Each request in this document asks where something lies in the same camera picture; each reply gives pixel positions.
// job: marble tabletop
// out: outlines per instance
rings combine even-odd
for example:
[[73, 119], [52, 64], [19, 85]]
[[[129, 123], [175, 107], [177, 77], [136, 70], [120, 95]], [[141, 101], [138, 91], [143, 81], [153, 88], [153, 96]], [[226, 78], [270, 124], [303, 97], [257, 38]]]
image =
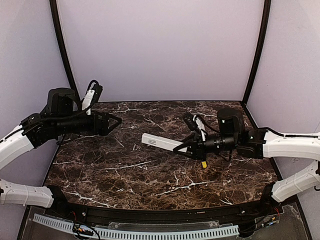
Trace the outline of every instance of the marble tabletop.
[[53, 160], [45, 185], [60, 186], [71, 203], [132, 210], [182, 210], [259, 200], [277, 179], [269, 159], [209, 154], [208, 167], [141, 143], [143, 133], [180, 141], [190, 134], [185, 112], [200, 114], [218, 129], [217, 111], [237, 101], [152, 101], [97, 103], [95, 110], [122, 118], [108, 136], [68, 134]]

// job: perforated metal strip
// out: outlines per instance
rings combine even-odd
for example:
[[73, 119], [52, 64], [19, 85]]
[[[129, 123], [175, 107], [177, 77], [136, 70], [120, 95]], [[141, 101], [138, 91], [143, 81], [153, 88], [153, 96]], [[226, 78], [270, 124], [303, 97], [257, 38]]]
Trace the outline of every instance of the perforated metal strip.
[[[73, 223], [67, 220], [59, 220], [48, 216], [34, 214], [33, 221], [41, 225], [73, 234]], [[96, 227], [101, 239], [105, 240], [210, 240], [239, 235], [238, 225], [221, 227], [199, 231], [178, 231], [178, 232], [138, 232], [119, 231]]]

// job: yellow object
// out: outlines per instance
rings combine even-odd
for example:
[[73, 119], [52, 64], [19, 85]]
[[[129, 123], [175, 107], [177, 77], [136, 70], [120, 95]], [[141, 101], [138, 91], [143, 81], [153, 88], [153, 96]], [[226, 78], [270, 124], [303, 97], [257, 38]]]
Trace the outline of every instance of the yellow object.
[[202, 161], [201, 164], [202, 164], [202, 167], [203, 167], [204, 169], [207, 168], [207, 162], [206, 162], [206, 161]]

